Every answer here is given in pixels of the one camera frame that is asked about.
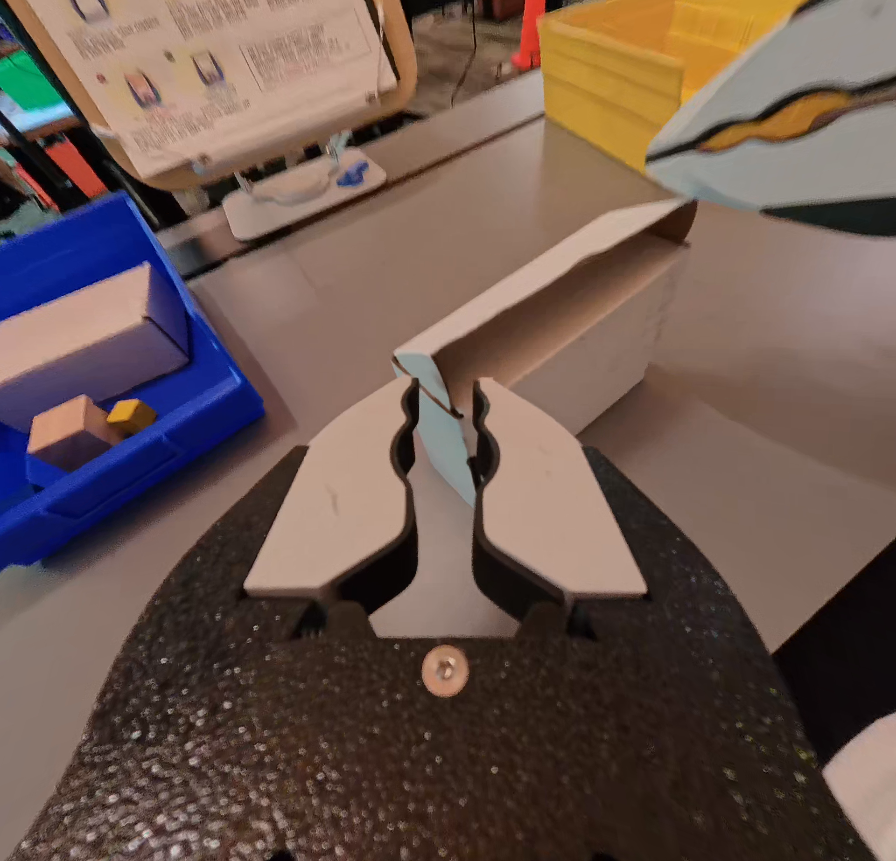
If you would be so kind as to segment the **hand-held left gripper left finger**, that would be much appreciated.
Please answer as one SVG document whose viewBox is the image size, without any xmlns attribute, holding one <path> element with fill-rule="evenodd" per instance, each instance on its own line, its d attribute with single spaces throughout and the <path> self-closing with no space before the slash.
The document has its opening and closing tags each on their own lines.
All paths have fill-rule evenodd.
<svg viewBox="0 0 896 861">
<path fill-rule="evenodd" d="M 245 577 L 249 597 L 353 602 L 372 614 L 409 587 L 419 391 L 416 378 L 397 377 L 312 439 Z"/>
</svg>

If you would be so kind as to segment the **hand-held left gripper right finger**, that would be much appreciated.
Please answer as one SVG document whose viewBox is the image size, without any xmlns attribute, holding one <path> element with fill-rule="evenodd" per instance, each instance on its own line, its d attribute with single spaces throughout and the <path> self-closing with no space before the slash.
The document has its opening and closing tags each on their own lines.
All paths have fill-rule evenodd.
<svg viewBox="0 0 896 861">
<path fill-rule="evenodd" d="M 473 387 L 472 573 L 512 618 L 649 594 L 583 445 L 492 377 Z"/>
</svg>

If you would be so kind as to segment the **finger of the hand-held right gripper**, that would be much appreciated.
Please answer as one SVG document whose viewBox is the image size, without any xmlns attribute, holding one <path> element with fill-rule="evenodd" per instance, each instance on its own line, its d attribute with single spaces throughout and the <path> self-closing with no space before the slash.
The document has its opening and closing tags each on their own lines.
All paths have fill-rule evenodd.
<svg viewBox="0 0 896 861">
<path fill-rule="evenodd" d="M 649 161 L 894 160 L 894 0 L 810 0 L 685 105 Z"/>
<path fill-rule="evenodd" d="M 895 231 L 894 94 L 792 94 L 689 139 L 665 129 L 647 173 L 693 200 L 866 238 Z"/>
</svg>

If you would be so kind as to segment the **blue plastic bin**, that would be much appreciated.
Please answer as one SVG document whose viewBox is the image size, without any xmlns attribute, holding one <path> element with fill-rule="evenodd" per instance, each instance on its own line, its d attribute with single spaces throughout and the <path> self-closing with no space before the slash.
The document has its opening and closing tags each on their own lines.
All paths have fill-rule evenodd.
<svg viewBox="0 0 896 861">
<path fill-rule="evenodd" d="M 2 322 L 144 261 L 183 299 L 190 361 L 106 400 L 138 398 L 147 430 L 75 472 L 27 452 L 28 432 L 2 424 L 2 569 L 38 563 L 264 415 L 262 397 L 218 338 L 130 197 L 109 195 L 2 243 Z"/>
</svg>

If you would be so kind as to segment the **white cardboard mailer box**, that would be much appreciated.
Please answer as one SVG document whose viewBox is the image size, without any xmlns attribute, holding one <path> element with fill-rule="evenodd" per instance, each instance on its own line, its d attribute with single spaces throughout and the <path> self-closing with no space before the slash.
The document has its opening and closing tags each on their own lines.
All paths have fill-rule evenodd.
<svg viewBox="0 0 896 861">
<path fill-rule="evenodd" d="M 674 197 L 607 212 L 393 352 L 420 383 L 429 461 L 469 506 L 474 383 L 489 376 L 585 430 L 644 378 L 696 210 Z"/>
<path fill-rule="evenodd" d="M 144 261 L 7 318 L 1 325 L 1 421 L 31 421 L 77 396 L 96 403 L 186 366 L 183 299 Z"/>
</svg>

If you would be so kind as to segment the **yellow plastic bin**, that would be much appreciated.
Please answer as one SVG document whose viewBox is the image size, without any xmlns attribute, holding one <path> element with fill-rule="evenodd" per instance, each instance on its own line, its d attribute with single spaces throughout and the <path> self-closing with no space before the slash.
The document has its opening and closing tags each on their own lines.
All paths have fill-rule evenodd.
<svg viewBox="0 0 896 861">
<path fill-rule="evenodd" d="M 675 112 L 808 0 L 594 0 L 539 25 L 546 116 L 645 173 Z"/>
</svg>

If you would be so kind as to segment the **small yellow cube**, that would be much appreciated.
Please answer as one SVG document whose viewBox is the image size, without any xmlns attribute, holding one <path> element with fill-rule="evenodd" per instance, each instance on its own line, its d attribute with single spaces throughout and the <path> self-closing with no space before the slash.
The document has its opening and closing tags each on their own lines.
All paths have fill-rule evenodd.
<svg viewBox="0 0 896 861">
<path fill-rule="evenodd" d="M 134 437 L 149 429 L 158 419 L 158 413 L 138 398 L 116 402 L 106 415 L 106 424 L 122 438 Z"/>
</svg>

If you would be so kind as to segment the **orange traffic cone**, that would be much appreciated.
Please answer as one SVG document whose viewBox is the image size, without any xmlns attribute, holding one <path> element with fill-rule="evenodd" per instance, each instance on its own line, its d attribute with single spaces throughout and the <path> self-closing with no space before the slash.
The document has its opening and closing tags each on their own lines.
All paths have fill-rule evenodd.
<svg viewBox="0 0 896 861">
<path fill-rule="evenodd" d="M 520 73 L 540 67 L 539 20 L 545 15 L 546 0 L 524 0 L 520 46 L 511 55 L 512 68 Z"/>
</svg>

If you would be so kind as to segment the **plain wooden cube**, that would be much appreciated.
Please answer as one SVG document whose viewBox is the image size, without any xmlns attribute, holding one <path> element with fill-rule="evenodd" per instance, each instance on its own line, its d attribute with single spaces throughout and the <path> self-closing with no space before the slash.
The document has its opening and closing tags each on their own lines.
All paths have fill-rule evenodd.
<svg viewBox="0 0 896 861">
<path fill-rule="evenodd" d="M 106 411 L 80 395 L 34 417 L 27 452 L 43 464 L 71 473 L 125 437 L 106 420 Z"/>
</svg>

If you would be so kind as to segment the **person's white shirt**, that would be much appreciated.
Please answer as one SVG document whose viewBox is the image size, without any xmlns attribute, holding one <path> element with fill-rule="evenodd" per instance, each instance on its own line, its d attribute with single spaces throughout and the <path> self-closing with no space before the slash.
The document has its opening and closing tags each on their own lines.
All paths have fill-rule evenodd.
<svg viewBox="0 0 896 861">
<path fill-rule="evenodd" d="M 895 858 L 895 714 L 848 741 L 824 767 L 825 780 L 877 859 Z"/>
</svg>

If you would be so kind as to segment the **printed instruction board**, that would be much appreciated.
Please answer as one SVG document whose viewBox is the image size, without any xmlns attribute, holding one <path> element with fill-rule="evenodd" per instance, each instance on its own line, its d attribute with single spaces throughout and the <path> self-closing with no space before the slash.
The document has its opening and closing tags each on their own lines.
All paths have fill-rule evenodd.
<svg viewBox="0 0 896 861">
<path fill-rule="evenodd" d="M 400 0 L 2 0 L 131 176 L 199 186 L 402 110 Z"/>
</svg>

